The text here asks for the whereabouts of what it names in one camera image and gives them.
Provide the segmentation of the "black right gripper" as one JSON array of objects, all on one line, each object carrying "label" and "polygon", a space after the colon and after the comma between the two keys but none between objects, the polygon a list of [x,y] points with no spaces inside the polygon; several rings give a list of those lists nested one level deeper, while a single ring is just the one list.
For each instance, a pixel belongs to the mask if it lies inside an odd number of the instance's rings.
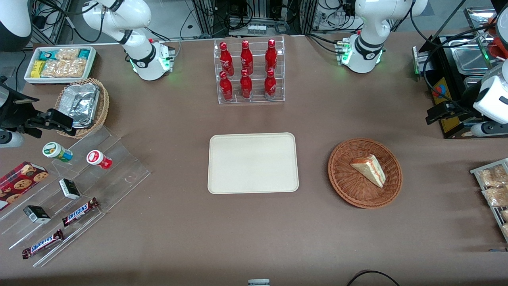
[{"label": "black right gripper", "polygon": [[17,131],[24,126],[24,133],[34,138],[41,138],[41,129],[57,130],[70,136],[76,135],[74,120],[56,109],[39,112],[33,103],[39,99],[26,96],[7,85],[0,85],[0,125],[1,129]]}]

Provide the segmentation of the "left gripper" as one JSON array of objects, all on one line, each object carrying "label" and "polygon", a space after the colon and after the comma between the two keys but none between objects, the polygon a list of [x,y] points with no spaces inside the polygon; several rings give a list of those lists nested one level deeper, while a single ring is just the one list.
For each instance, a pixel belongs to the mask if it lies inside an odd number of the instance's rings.
[{"label": "left gripper", "polygon": [[426,116],[426,124],[431,125],[437,121],[457,119],[459,124],[464,124],[476,118],[482,118],[481,112],[473,105],[484,98],[487,89],[481,89],[481,81],[469,86],[462,94],[462,107],[450,102],[440,102],[430,108],[430,114]]}]

